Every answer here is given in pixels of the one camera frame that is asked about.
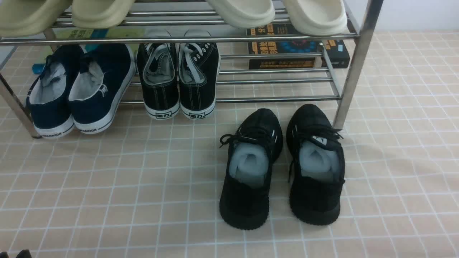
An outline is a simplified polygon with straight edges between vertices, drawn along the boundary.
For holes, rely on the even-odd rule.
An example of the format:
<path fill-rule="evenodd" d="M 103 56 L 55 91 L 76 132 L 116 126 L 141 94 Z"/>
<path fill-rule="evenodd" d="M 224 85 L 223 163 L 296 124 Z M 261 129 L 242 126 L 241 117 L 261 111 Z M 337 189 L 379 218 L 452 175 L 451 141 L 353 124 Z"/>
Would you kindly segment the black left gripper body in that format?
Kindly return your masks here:
<path fill-rule="evenodd" d="M 0 258 L 10 258 L 10 256 L 7 252 L 1 252 Z M 32 258 L 32 255 L 28 249 L 24 249 L 15 258 Z"/>

